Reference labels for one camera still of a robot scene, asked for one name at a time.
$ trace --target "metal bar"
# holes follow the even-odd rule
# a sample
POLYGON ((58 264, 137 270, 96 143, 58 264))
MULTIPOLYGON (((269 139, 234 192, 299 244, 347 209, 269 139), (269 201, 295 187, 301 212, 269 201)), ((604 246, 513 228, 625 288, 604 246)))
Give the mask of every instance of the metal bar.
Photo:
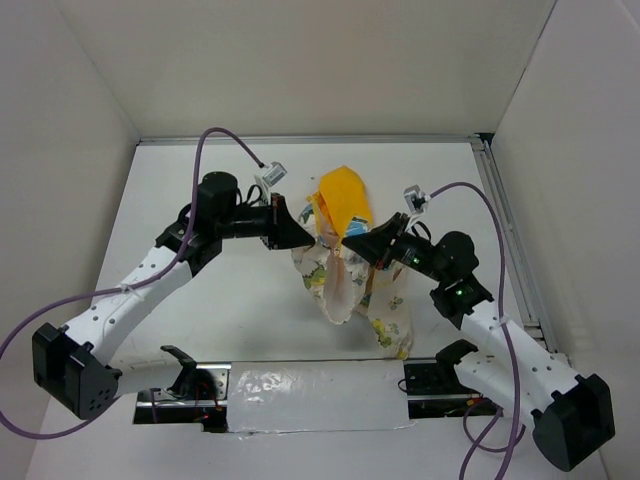
MULTIPOLYGON (((323 144, 323 143, 470 143, 482 142, 477 135, 416 134, 416 135, 284 135, 284 136, 246 136, 242 140, 248 144, 323 144)), ((195 145, 198 137, 146 137, 140 141, 146 145, 195 145)), ((209 137, 206 141, 219 145, 234 144, 227 137, 209 137)))
POLYGON ((539 290, 536 287, 531 267, 524 254, 522 240, 518 234, 513 213, 511 212, 511 207, 509 206, 491 148, 489 144, 485 142, 481 147, 477 145, 474 146, 473 150, 476 162, 478 163, 480 176, 485 184, 485 191, 490 195, 496 207, 510 253, 507 266, 509 276, 512 281, 515 280, 517 284, 514 285, 514 287, 517 287, 514 288, 514 292, 516 294, 518 307, 522 314, 526 314, 526 316, 529 317, 529 320, 523 320, 528 325, 532 323, 540 325, 547 350, 556 352, 558 346, 556 337, 550 325, 549 317, 545 312, 539 290))

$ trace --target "purple cable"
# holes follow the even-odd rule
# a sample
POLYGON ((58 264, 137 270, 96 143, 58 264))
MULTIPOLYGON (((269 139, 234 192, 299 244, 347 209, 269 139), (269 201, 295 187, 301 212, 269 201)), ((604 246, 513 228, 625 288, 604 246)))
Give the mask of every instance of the purple cable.
MULTIPOLYGON (((473 435, 471 435, 471 432, 469 431, 469 426, 467 425, 467 421, 469 420, 469 415, 471 415, 471 413, 480 405, 484 404, 484 403, 488 403, 489 400, 485 399, 481 402, 478 403, 474 403, 471 407, 469 407, 467 409, 466 412, 464 412, 464 415, 462 416, 462 428, 464 430, 465 435, 467 436, 467 438, 469 439, 469 441, 473 444, 475 443, 476 439, 473 438, 473 435)), ((518 445, 520 443, 520 440, 522 440, 522 437, 524 437, 524 432, 527 430, 527 427, 525 427, 524 425, 522 426, 522 428, 520 429, 520 433, 518 434, 518 438, 516 438, 516 445, 518 445)), ((500 448, 492 448, 492 447, 485 447, 482 444, 478 444, 478 448, 480 450, 483 450, 485 452, 489 452, 489 453, 504 453, 507 451, 507 447, 500 447, 500 448)))
MULTIPOLYGON (((156 280, 159 280, 164 275, 166 275, 173 267, 175 267, 175 265, 178 263, 178 261, 180 261, 180 259, 184 255, 184 252, 187 249, 187 245, 188 245, 189 239, 191 238, 191 234, 193 233, 193 225, 195 223, 195 218, 196 218, 195 211, 196 211, 197 202, 198 202, 198 180, 200 178, 200 163, 201 163, 201 160, 202 160, 202 149, 204 148, 205 140, 212 133, 222 133, 224 135, 227 135, 228 137, 231 137, 233 140, 236 141, 236 143, 238 145, 240 145, 244 149, 245 152, 247 152, 249 154, 249 156, 258 164, 258 166, 260 168, 265 166, 264 163, 262 163, 258 159, 258 157, 251 151, 251 149, 242 140, 240 140, 240 138, 236 134, 234 134, 233 132, 227 130, 226 128, 222 128, 222 127, 213 127, 213 128, 209 128, 208 130, 205 130, 202 133, 202 135, 200 136, 200 139, 198 140, 198 146, 196 148, 196 157, 195 157, 195 162, 194 162, 194 165, 193 165, 193 182, 192 182, 192 189, 191 189, 191 213, 192 214, 189 215, 189 223, 187 224, 187 228, 186 228, 184 237, 182 237, 182 243, 180 244, 180 248, 178 249, 178 252, 176 253, 176 256, 173 257, 173 260, 171 260, 171 262, 169 262, 169 264, 165 268, 163 268, 160 272, 156 273, 155 275, 152 275, 151 277, 146 278, 145 280, 142 280, 142 281, 140 281, 138 283, 135 283, 135 284, 131 285, 131 288, 137 289, 137 288, 146 287, 147 285, 155 282, 156 280)), ((49 304, 49 305, 47 305, 45 307, 42 307, 37 312, 34 312, 31 315, 29 315, 27 318, 25 318, 11 332, 9 332, 9 335, 7 335, 7 338, 5 338, 4 341, 2 342, 2 344, 0 344, 0 360, 2 360, 2 357, 4 356, 5 352, 7 351, 7 348, 9 347, 11 342, 16 338, 16 336, 27 325, 29 325, 31 322, 33 322, 38 317, 44 315, 45 313, 47 313, 47 312, 49 312, 49 311, 51 311, 51 310, 53 310, 55 308, 61 307, 63 305, 67 305, 69 303, 78 302, 80 300, 87 300, 87 299, 94 298, 94 297, 101 297, 101 296, 105 296, 105 295, 115 295, 115 294, 120 294, 120 293, 122 293, 122 290, 120 288, 107 288, 107 289, 104 289, 104 290, 97 290, 95 292, 83 293, 83 294, 80 294, 80 295, 74 295, 73 297, 63 298, 62 300, 58 300, 58 301, 53 302, 53 303, 51 303, 51 304, 49 304)), ((4 412, 2 410, 0 410, 0 423, 7 430, 9 430, 9 431, 15 433, 16 435, 21 436, 21 437, 30 438, 32 440, 52 440, 54 438, 65 437, 67 435, 70 435, 72 433, 77 432, 81 428, 86 427, 93 420, 95 420, 95 418, 92 419, 92 420, 88 420, 86 422, 83 422, 83 423, 81 423, 79 425, 76 425, 75 427, 70 428, 68 430, 64 430, 62 432, 36 433, 36 432, 28 432, 28 431, 23 430, 20 427, 14 425, 4 415, 4 412)))
MULTIPOLYGON (((505 276, 506 276, 506 270, 507 270, 507 265, 506 265, 507 257, 506 257, 506 252, 504 248, 504 240, 502 238, 502 233, 500 230, 500 222, 498 221, 498 216, 496 215, 496 212, 493 209, 491 202, 489 202, 489 199, 484 194, 484 192, 480 190, 478 187, 476 187, 475 185, 473 185, 472 183, 453 182, 448 185, 445 185, 444 187, 437 189, 430 195, 430 197, 436 198, 438 195, 455 187, 466 187, 476 192, 480 196, 484 204, 487 206, 487 209, 491 214, 491 220, 493 221, 493 226, 496 230, 496 235, 498 236, 498 247, 500 250, 500 282, 498 285, 498 317, 502 319, 502 317, 504 317, 504 282, 505 282, 505 276)), ((495 477, 496 480, 502 480, 502 478, 504 478, 505 474, 507 473, 507 469, 509 468, 509 463, 511 463, 511 457, 513 456, 513 450, 516 448, 516 439, 518 437, 518 426, 520 424, 520 372, 518 370, 518 359, 516 357, 516 350, 513 345, 513 340, 511 339, 511 334, 509 333, 509 329, 505 323, 502 324, 502 332, 504 333, 504 339, 505 339, 505 342, 507 343, 507 349, 509 350, 509 357, 511 358, 511 366, 513 368, 513 386, 514 386, 515 392, 514 392, 514 400, 513 400, 513 421, 511 422, 509 442, 507 443, 505 455, 502 460, 502 464, 500 465, 500 470, 498 470, 498 473, 496 474, 496 477, 495 477)), ((492 420, 492 423, 487 425, 488 429, 486 429, 487 430, 486 433, 489 433, 489 430, 493 427, 493 425, 495 425, 495 422, 492 420)), ((478 445, 482 441, 481 437, 484 438, 484 436, 480 434, 480 436, 477 439, 479 441, 474 442, 471 445, 471 448, 469 449, 469 452, 467 452, 467 456, 465 457, 465 460, 467 460, 467 458, 469 460, 471 459, 471 455, 473 455, 473 452, 475 452, 475 450, 478 448, 478 445)), ((464 478, 464 470, 461 468, 460 479, 462 480, 463 478, 464 478)))
POLYGON ((476 448, 480 446, 480 444, 482 443, 482 440, 484 440, 484 437, 486 437, 489 434, 489 431, 495 426, 495 424, 498 423, 498 420, 500 419, 501 416, 502 416, 502 409, 499 408, 498 411, 496 411, 496 414, 493 416, 493 418, 491 418, 491 421, 487 424, 486 427, 484 427, 484 430, 480 432, 480 435, 478 435, 478 438, 476 438, 476 440, 473 442, 473 445, 471 445, 471 448, 465 455, 464 460, 462 460, 462 465, 460 466, 460 475, 458 476, 459 480, 464 480, 464 474, 467 472, 467 467, 469 466, 469 462, 471 461, 473 452, 475 452, 476 448))

